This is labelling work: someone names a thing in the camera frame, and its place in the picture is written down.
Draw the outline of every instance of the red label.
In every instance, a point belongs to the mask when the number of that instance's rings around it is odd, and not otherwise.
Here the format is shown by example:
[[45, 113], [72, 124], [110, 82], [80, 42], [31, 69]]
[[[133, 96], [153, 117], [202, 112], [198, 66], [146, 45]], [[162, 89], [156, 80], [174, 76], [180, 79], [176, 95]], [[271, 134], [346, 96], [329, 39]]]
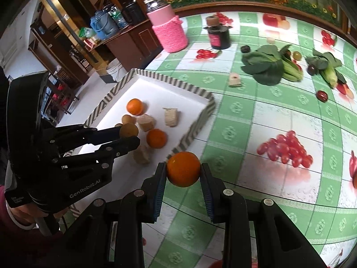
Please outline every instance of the red label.
[[212, 46], [217, 46], [217, 47], [221, 46], [221, 40], [220, 40], [220, 36], [219, 35], [208, 34], [208, 37], [210, 38], [210, 42], [211, 42]]

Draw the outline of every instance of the pink knitted cover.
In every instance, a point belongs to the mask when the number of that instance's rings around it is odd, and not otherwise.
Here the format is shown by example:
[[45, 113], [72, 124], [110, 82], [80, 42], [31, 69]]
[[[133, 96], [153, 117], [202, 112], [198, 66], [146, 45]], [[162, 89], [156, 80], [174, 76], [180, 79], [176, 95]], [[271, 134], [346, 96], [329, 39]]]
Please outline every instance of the pink knitted cover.
[[184, 49], [189, 42], [181, 24], [182, 21], [176, 15], [170, 21], [152, 27], [162, 47], [169, 53]]

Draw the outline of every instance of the white tray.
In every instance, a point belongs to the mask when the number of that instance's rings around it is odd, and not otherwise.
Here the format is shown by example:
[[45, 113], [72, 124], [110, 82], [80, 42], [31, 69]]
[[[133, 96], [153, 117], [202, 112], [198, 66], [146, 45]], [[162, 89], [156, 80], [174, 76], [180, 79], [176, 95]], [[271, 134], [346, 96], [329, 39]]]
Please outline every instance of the white tray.
[[[111, 91], [113, 95], [115, 92], [117, 94], [110, 102], [102, 101], [98, 105], [87, 119], [86, 125], [98, 130], [114, 127], [121, 122], [123, 115], [129, 114], [126, 110], [127, 102], [138, 98], [147, 105], [146, 114], [155, 118], [155, 128], [167, 133], [167, 144], [162, 149], [152, 151], [151, 162], [148, 165], [137, 164], [131, 153], [116, 158], [112, 182], [76, 202], [71, 207], [75, 214], [81, 213], [96, 198], [113, 201], [140, 188], [144, 179], [154, 174], [159, 162], [187, 149], [215, 108], [210, 92], [175, 78], [142, 69], [132, 69]], [[179, 122], [176, 127], [165, 126], [163, 107], [178, 109]], [[146, 134], [141, 130], [139, 132], [138, 137], [142, 144], [146, 144]], [[73, 154], [90, 153], [98, 148], [99, 146], [87, 144], [76, 149]]]

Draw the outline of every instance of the striped tray border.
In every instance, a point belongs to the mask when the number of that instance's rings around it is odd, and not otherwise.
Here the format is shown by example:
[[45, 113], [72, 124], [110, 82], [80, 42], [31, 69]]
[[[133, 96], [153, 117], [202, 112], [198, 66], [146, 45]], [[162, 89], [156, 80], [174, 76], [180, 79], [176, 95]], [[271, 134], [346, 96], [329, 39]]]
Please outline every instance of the striped tray border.
[[[168, 160], [171, 156], [178, 152], [182, 152], [187, 150], [189, 145], [192, 143], [194, 138], [197, 136], [199, 131], [202, 129], [202, 127], [205, 125], [207, 122], [208, 118], [210, 115], [213, 114], [214, 109], [216, 107], [215, 99], [212, 95], [211, 92], [194, 86], [192, 84], [189, 84], [187, 82], [178, 80], [176, 78], [162, 75], [160, 73], [156, 73], [154, 71], [149, 71], [149, 70], [144, 70], [144, 69], [131, 69], [122, 79], [119, 81], [110, 91], [109, 93], [104, 97], [103, 100], [97, 105], [97, 107], [94, 109], [94, 111], [90, 114], [90, 116], [87, 118], [87, 120], [84, 123], [85, 127], [90, 127], [94, 120], [99, 116], [99, 114], [104, 110], [104, 108], [108, 105], [108, 103], [114, 98], [115, 95], [119, 93], [119, 91], [135, 76], [135, 75], [142, 75], [150, 78], [154, 78], [156, 80], [160, 80], [163, 82], [166, 82], [168, 84], [174, 85], [175, 87], [179, 87], [183, 90], [192, 92], [196, 95], [199, 95], [201, 97], [204, 97], [208, 99], [208, 104], [206, 107], [201, 111], [199, 114], [198, 118], [196, 121], [192, 123], [190, 126], [189, 130], [187, 133], [185, 133], [179, 144], [172, 149], [171, 153], [167, 156], [166, 160]], [[71, 150], [67, 152], [64, 156], [71, 156], [74, 150]], [[73, 213], [74, 217], [79, 216], [79, 210], [75, 207], [75, 205], [70, 206], [70, 210]]]

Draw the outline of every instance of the human hand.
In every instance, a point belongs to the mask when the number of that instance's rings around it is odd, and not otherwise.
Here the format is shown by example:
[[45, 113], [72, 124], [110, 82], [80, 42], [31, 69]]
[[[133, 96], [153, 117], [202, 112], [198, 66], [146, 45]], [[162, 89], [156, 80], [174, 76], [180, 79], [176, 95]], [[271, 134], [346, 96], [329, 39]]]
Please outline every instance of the human hand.
[[[22, 225], [31, 225], [36, 223], [35, 218], [44, 218], [48, 214], [44, 213], [38, 208], [35, 203], [24, 204], [20, 207], [10, 208], [10, 211], [14, 218]], [[59, 211], [58, 213], [53, 214], [56, 219], [61, 218], [68, 208]]]

